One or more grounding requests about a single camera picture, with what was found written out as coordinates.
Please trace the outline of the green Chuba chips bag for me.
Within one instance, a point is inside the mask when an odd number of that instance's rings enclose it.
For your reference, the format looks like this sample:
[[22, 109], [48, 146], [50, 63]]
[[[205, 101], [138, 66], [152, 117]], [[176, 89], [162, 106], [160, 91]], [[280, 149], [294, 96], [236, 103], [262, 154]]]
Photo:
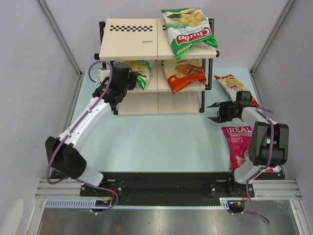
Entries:
[[177, 60], [197, 44], [218, 47], [209, 21], [200, 8], [162, 9], [161, 12], [167, 28], [168, 42]]
[[136, 80], [142, 90], [149, 83], [155, 60], [131, 60], [126, 61], [131, 70], [136, 74]]

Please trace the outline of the red Chuba chips bag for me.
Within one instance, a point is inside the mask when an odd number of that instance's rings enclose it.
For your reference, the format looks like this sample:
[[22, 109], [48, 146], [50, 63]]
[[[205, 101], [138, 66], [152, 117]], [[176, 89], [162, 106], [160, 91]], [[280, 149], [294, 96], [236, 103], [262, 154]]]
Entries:
[[237, 92], [248, 91], [248, 89], [235, 76], [229, 74], [228, 76], [214, 76], [222, 85], [224, 90], [229, 95], [231, 101], [236, 101]]

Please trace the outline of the pink Real chips bag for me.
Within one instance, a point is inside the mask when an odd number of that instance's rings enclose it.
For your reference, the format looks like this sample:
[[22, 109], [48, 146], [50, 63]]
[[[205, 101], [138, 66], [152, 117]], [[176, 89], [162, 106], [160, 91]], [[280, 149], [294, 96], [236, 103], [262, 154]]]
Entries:
[[222, 127], [230, 152], [230, 170], [239, 168], [249, 159], [249, 147], [252, 137], [250, 126]]

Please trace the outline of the orange cassava chips bag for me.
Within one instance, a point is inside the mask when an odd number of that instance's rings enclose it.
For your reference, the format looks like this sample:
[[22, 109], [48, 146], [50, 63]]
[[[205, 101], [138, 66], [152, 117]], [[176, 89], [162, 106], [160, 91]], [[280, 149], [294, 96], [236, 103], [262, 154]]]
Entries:
[[193, 82], [206, 83], [202, 59], [164, 60], [163, 68], [173, 95]]

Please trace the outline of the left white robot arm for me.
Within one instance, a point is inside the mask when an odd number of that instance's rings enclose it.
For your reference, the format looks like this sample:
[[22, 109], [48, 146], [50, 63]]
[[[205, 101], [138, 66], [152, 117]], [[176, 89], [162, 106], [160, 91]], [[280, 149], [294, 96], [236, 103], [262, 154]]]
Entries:
[[50, 184], [56, 184], [50, 179], [50, 171], [55, 169], [63, 173], [66, 179], [71, 178], [91, 186], [96, 195], [104, 195], [108, 190], [103, 174], [88, 165], [81, 150], [101, 120], [123, 101], [128, 90], [135, 88], [136, 76], [125, 62], [106, 64], [109, 69], [103, 71], [107, 76], [99, 75], [98, 80], [92, 80], [100, 85], [83, 112], [58, 137], [50, 136], [45, 141], [48, 160], [46, 179]]

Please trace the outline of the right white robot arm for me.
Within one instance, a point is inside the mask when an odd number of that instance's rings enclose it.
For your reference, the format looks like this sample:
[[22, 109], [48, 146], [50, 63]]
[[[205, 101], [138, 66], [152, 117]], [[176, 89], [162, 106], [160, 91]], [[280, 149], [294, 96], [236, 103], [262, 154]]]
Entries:
[[234, 179], [225, 184], [225, 190], [230, 196], [238, 196], [243, 191], [243, 184], [250, 184], [266, 170], [286, 163], [289, 151], [289, 126], [267, 117], [262, 112], [264, 108], [252, 103], [249, 91], [239, 91], [236, 93], [235, 101], [216, 102], [209, 108], [218, 108], [217, 115], [209, 118], [215, 123], [239, 118], [253, 129], [249, 160], [234, 170]]

